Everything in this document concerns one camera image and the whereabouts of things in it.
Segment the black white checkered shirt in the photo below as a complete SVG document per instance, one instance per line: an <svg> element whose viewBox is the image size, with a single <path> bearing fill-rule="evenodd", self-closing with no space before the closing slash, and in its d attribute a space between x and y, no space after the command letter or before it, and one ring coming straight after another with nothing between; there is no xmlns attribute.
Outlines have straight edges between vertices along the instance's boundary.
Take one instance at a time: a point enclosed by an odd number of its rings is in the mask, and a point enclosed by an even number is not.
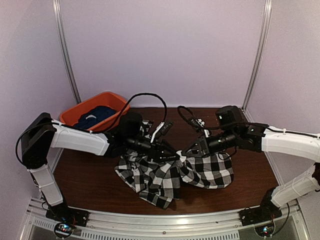
<svg viewBox="0 0 320 240"><path fill-rule="evenodd" d="M178 160L156 163L146 155L128 150L114 168L117 175L148 203L166 209L181 196L181 182L203 188L223 189L234 180L231 157L181 155Z"/></svg>

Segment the right aluminium corner post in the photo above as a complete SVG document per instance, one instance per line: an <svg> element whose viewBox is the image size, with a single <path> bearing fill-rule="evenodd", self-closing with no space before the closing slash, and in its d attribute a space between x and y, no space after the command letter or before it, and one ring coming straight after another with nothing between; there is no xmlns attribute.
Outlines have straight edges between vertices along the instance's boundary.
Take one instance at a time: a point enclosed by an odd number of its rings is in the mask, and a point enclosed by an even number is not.
<svg viewBox="0 0 320 240"><path fill-rule="evenodd" d="M261 28L260 28L260 34L259 34L259 40L257 45L257 50L254 58L254 63L250 75L250 80L248 84L248 88L245 94L245 98L242 104L242 111L245 112L248 109L255 83L258 78L262 58L263 58L263 51L266 46L268 33L270 29L271 24L271 17L272 17L272 0L265 0L264 1L264 9L263 9L263 15L262 15L262 22L261 22Z"/></svg>

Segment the left aluminium corner post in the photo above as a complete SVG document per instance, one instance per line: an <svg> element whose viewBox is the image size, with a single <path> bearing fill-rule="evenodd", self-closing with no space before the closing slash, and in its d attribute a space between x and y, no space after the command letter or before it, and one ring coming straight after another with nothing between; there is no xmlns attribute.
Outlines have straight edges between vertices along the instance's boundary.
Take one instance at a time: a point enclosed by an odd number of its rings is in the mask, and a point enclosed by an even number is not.
<svg viewBox="0 0 320 240"><path fill-rule="evenodd" d="M71 58L70 58L69 51L68 51L66 34L65 34L65 30L64 30L64 24L63 24L63 16L62 16L62 11L61 11L61 3L59 0L53 0L52 6L53 6L53 12L54 12L54 17L55 17L55 22L56 22L56 26L57 26L57 32L58 32L61 52L62 52L62 59L63 59L64 65L65 65L65 70L67 73L71 92L72 92L72 95L75 99L75 102L77 104L79 104L79 103L81 103L81 97L80 97L80 93L79 93L79 90L77 87L74 71L72 68Z"/></svg>

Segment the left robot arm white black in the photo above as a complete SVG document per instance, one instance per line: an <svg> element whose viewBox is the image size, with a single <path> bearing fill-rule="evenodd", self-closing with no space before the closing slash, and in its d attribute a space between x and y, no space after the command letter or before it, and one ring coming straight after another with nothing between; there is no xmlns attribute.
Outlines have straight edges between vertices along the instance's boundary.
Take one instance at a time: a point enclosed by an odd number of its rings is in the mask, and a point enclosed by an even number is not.
<svg viewBox="0 0 320 240"><path fill-rule="evenodd" d="M92 131L69 126L41 113L19 136L15 145L18 161L26 167L37 183L52 213L61 222L72 218L72 211L56 183L47 155L51 148L71 149L106 158L116 158L128 150L147 155L155 162L179 159L176 150L166 141L150 138L141 132L143 118L137 112L128 112L111 130Z"/></svg>

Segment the aluminium corner post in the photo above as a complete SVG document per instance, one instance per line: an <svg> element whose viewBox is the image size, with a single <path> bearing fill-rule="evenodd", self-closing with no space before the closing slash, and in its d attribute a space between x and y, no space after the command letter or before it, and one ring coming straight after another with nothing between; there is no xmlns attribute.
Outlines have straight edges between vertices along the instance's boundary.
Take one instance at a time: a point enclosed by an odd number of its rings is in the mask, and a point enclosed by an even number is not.
<svg viewBox="0 0 320 240"><path fill-rule="evenodd" d="M271 24L271 17L272 17L272 0L265 0L264 1L264 9L263 9L263 15L262 15L262 22L261 22L261 28L260 28L260 34L259 34L259 40L257 45L257 50L254 58L254 63L250 75L250 80L248 84L248 88L245 94L245 98L242 104L242 111L245 112L248 109L255 83L258 78L262 58L263 58L263 51L266 46L268 33L270 29Z"/></svg>
<svg viewBox="0 0 320 240"><path fill-rule="evenodd" d="M62 59L63 59L64 65L65 65L65 70L67 73L71 92L72 92L72 95L75 99L75 102L77 104L79 104L79 103L81 103L81 97L80 97L80 93L79 93L79 90L77 87L74 71L72 68L71 58L70 58L69 51L68 51L66 34L65 34L65 30L64 30L64 24L63 24L63 16L62 16L62 11L61 11L61 3L59 0L53 0L52 6L53 6L53 12L54 12L54 17L55 17L55 22L56 22L56 26L57 26L57 32L58 32L61 52L62 52Z"/></svg>

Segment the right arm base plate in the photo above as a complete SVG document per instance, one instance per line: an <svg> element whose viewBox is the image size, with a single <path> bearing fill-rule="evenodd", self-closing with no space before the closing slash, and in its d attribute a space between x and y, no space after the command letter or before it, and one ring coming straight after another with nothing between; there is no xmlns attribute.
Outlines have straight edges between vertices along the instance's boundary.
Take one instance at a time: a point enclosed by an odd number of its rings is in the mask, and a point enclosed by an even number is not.
<svg viewBox="0 0 320 240"><path fill-rule="evenodd" d="M243 226L269 222L282 216L282 211L274 206L264 205L245 208L238 212Z"/></svg>

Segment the dark blue garment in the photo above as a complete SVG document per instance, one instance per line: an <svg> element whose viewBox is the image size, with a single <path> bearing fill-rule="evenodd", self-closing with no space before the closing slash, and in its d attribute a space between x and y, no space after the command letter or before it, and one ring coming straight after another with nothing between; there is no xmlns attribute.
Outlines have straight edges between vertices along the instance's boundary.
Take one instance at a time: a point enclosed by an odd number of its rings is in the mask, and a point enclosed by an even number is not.
<svg viewBox="0 0 320 240"><path fill-rule="evenodd" d="M87 113L84 113L78 119L78 122L75 123L73 126L81 129L89 129L105 119L112 117L115 115L117 111L113 108L108 106L99 105Z"/></svg>

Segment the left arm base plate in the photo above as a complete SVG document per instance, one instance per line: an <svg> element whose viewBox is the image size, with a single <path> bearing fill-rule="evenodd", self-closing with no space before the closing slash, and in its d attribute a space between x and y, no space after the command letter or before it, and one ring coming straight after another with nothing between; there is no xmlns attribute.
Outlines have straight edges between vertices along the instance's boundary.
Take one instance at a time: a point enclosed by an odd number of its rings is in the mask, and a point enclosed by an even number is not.
<svg viewBox="0 0 320 240"><path fill-rule="evenodd" d="M56 205L50 206L45 216L48 219L68 223L73 226L86 227L89 218L89 212L68 206Z"/></svg>

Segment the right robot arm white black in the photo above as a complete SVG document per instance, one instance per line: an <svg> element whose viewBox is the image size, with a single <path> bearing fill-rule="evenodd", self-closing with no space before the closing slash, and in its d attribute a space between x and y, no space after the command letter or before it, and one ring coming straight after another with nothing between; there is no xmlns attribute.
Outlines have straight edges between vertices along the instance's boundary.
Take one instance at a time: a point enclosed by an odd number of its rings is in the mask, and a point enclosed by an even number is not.
<svg viewBox="0 0 320 240"><path fill-rule="evenodd" d="M320 136L315 133L304 133L276 128L264 123L244 120L242 111L234 105L219 108L216 113L218 125L207 127L195 115L180 117L195 130L221 130L216 135L200 137L191 147L183 150L188 157L207 157L210 154L225 151L229 148L243 149L252 152L281 153L298 156L314 161L304 173L284 185L267 191L261 206L256 210L259 220L268 220L276 209L298 197L312 191L320 190Z"/></svg>

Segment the aluminium front rail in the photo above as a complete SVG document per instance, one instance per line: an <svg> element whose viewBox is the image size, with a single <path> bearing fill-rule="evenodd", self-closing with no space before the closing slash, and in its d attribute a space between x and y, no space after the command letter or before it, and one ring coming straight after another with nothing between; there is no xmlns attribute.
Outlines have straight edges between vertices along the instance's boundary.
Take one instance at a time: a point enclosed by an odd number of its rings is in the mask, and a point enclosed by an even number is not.
<svg viewBox="0 0 320 240"><path fill-rule="evenodd" d="M57 221L46 217L42 200L32 198L24 215L18 240L59 240L53 233ZM290 215L272 237L260 237L257 225L243 225L242 209L202 214L139 215L87 210L86 226L66 240L310 240L297 201L290 203Z"/></svg>

